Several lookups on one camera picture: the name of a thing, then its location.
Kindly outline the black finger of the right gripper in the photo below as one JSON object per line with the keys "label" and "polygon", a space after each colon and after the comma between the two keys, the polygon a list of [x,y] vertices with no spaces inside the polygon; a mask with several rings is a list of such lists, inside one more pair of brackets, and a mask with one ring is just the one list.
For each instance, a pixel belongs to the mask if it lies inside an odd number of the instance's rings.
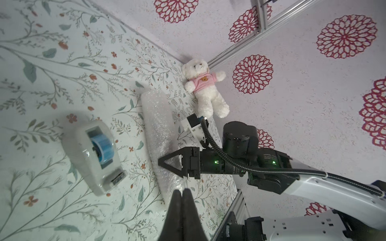
{"label": "black finger of the right gripper", "polygon": [[182,164],[183,149],[179,149],[158,159],[158,165],[173,174],[184,178],[184,168]]}

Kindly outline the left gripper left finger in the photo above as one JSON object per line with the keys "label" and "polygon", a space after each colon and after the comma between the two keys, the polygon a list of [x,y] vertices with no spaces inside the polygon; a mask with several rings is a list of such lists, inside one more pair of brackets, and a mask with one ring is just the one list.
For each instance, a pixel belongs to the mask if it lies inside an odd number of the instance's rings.
{"label": "left gripper left finger", "polygon": [[175,190],[172,194],[159,241],[183,240],[183,203],[182,194]]}

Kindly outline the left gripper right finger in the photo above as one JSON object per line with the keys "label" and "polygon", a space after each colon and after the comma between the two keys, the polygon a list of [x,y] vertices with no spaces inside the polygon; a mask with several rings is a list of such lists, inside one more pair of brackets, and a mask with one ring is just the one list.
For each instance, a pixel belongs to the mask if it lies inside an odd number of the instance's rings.
{"label": "left gripper right finger", "polygon": [[182,228],[183,241],[207,241],[200,217],[190,189],[182,195]]}

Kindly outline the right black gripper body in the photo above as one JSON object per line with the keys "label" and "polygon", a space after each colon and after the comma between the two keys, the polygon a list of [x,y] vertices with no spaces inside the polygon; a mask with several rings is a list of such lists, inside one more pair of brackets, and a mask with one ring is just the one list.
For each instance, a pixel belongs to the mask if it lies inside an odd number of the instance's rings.
{"label": "right black gripper body", "polygon": [[181,177],[200,179],[201,174],[239,175],[241,177],[246,174],[245,170],[226,162],[214,150],[201,151],[198,147],[184,147],[181,151]]}

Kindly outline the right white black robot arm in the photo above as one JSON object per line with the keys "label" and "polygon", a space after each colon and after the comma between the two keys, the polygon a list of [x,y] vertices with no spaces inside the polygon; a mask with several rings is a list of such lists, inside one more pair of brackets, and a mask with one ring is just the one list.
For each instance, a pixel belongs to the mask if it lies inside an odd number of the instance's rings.
{"label": "right white black robot arm", "polygon": [[207,122],[188,123],[202,138],[202,147],[184,147],[159,158],[159,166],[180,176],[247,175],[260,190],[307,198],[329,207],[312,216],[290,219],[241,218],[227,212],[215,241],[368,241],[386,230],[386,184],[357,181],[309,167],[289,155],[260,148],[257,129],[229,122],[223,145],[212,138]]}

